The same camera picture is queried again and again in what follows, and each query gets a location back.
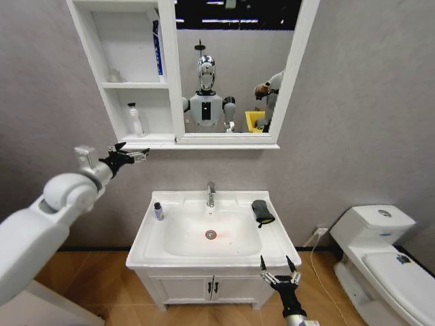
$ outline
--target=power cord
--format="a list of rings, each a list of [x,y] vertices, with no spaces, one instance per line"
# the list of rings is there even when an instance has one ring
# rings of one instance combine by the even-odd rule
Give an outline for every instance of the power cord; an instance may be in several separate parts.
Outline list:
[[[322,234],[317,234],[317,240],[315,241],[314,247],[313,249],[311,249],[311,253],[310,253],[310,262],[311,262],[311,267],[313,268],[314,274],[317,277],[317,280],[319,281],[322,289],[326,292],[326,294],[328,295],[328,297],[330,298],[330,300],[332,301],[332,303],[334,304],[335,308],[337,309],[338,313],[340,314],[340,317],[342,318],[342,320],[344,321],[346,326],[349,326],[349,324],[346,321],[345,316],[343,315],[343,313],[341,312],[340,308],[338,307],[338,304],[334,301],[334,299],[332,299],[332,296],[330,295],[330,293],[328,292],[328,290],[325,288],[324,284],[322,283],[322,281],[320,280],[319,274],[317,273],[317,270],[315,270],[314,267],[314,262],[313,262],[313,253],[314,253],[314,249],[317,247],[317,245],[319,244],[320,238],[321,238]]]

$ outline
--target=toilet lid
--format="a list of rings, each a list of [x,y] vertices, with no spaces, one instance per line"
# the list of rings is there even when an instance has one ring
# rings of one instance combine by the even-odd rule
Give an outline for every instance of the toilet lid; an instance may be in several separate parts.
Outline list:
[[[435,325],[435,279],[403,253],[372,253],[364,263],[389,294],[423,325]]]

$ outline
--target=person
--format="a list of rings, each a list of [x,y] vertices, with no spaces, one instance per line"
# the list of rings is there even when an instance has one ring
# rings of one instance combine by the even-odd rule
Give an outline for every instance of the person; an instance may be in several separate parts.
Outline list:
[[[269,132],[273,111],[275,110],[275,104],[277,103],[278,91],[283,81],[284,70],[276,75],[273,75],[268,81],[258,85],[254,94],[257,99],[261,99],[263,96],[266,98],[266,113],[264,117],[260,117],[256,121],[256,128],[263,129],[263,132]]]

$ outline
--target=small bottle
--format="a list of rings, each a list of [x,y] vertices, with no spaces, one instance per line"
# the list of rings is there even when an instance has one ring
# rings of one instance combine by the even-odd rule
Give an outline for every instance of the small bottle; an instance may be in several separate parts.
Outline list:
[[[133,130],[135,131],[136,136],[145,136],[142,129],[141,116],[139,115],[139,111],[136,109],[136,103],[133,102],[127,105],[130,109],[131,123],[133,124]]]
[[[117,69],[109,69],[109,82],[122,83],[121,73]]]
[[[163,221],[164,219],[163,208],[159,202],[154,204],[154,212],[156,214],[157,221]]]

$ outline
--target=white sink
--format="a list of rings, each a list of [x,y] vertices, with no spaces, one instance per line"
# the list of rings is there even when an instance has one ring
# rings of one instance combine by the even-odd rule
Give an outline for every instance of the white sink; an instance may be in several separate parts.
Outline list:
[[[251,208],[256,199],[265,200],[276,218],[261,228]],[[163,207],[163,221],[154,217],[155,202]],[[206,205],[206,191],[153,192],[126,265],[259,266],[260,255],[268,266],[286,265],[286,255],[301,264],[268,192],[217,192],[214,202]]]

